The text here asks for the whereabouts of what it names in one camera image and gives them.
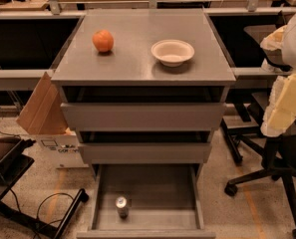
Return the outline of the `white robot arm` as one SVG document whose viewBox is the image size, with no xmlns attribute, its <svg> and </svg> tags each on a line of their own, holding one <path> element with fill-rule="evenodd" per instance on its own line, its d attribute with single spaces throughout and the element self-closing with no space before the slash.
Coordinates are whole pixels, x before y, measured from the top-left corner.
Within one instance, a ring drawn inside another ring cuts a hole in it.
<svg viewBox="0 0 296 239">
<path fill-rule="evenodd" d="M 278 76 L 273 83 L 260 128 L 265 136 L 276 137 L 296 120 L 296 13 L 286 25 L 264 38 L 260 46 L 280 50 L 283 63 L 290 68 L 287 76 Z"/>
</svg>

